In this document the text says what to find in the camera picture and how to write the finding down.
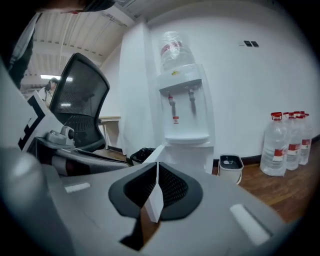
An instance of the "black mesh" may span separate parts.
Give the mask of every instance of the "black mesh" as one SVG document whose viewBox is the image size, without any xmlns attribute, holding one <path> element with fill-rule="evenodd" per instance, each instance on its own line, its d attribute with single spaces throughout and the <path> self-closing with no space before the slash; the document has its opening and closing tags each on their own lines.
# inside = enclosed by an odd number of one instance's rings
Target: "black mesh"
<svg viewBox="0 0 320 256">
<path fill-rule="evenodd" d="M 124 186 L 124 194 L 142 208 L 156 185 L 157 167 L 129 181 Z M 159 167 L 159 186 L 163 194 L 163 208 L 181 200 L 188 191 L 187 183 L 171 171 Z"/>
<path fill-rule="evenodd" d="M 124 186 L 124 194 L 142 208 L 156 185 L 157 166 L 145 171 Z"/>
<path fill-rule="evenodd" d="M 163 208 L 180 201 L 188 191 L 183 179 L 162 166 L 159 166 L 159 186 L 163 193 Z"/>
<path fill-rule="evenodd" d="M 108 89 L 101 76 L 80 61 L 73 64 L 65 84 L 61 86 L 58 104 L 53 112 L 90 117 L 96 116 L 99 104 Z"/>
<path fill-rule="evenodd" d="M 81 114 L 59 113 L 56 118 L 64 125 L 74 129 L 74 144 L 82 148 L 100 140 L 100 133 L 97 132 L 95 118 Z"/>
</svg>

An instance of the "white plastic tab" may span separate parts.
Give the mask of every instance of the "white plastic tab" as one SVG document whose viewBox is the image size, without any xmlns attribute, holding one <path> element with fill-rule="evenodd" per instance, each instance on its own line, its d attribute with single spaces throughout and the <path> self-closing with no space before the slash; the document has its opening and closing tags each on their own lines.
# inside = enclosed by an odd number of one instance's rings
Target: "white plastic tab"
<svg viewBox="0 0 320 256">
<path fill-rule="evenodd" d="M 164 196 L 159 186 L 159 162 L 156 163 L 156 184 L 144 204 L 150 220 L 157 223 L 164 208 Z"/>
</svg>

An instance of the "water dispenser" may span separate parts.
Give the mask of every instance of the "water dispenser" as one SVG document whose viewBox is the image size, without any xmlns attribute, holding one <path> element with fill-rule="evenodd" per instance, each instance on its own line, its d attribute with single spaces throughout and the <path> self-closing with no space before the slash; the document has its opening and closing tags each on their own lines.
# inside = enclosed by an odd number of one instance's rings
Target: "water dispenser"
<svg viewBox="0 0 320 256">
<path fill-rule="evenodd" d="M 167 70 L 157 77 L 162 145 L 146 162 L 167 162 L 212 172 L 215 144 L 214 112 L 201 64 Z"/>
</svg>

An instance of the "black trash bin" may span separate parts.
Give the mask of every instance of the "black trash bin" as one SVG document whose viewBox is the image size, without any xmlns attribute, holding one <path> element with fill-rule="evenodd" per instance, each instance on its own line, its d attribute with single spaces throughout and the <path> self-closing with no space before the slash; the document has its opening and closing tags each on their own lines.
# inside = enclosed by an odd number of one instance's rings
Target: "black trash bin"
<svg viewBox="0 0 320 256">
<path fill-rule="evenodd" d="M 151 154 L 155 151 L 155 148 L 152 147 L 143 147 L 139 151 L 135 152 L 130 156 L 130 159 L 133 162 L 133 165 L 142 164 Z"/>
</svg>

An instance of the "office chair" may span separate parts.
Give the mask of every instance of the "office chair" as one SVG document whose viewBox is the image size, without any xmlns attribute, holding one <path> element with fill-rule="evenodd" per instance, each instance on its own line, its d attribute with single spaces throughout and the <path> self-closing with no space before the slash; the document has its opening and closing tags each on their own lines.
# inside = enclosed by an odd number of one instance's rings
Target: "office chair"
<svg viewBox="0 0 320 256">
<path fill-rule="evenodd" d="M 91 173 L 126 168 L 125 161 L 92 152 L 104 149 L 99 114 L 110 85 L 100 69 L 80 53 L 72 55 L 53 94 L 50 110 L 64 125 L 74 129 L 74 149 L 58 149 L 56 156 L 90 166 Z"/>
</svg>

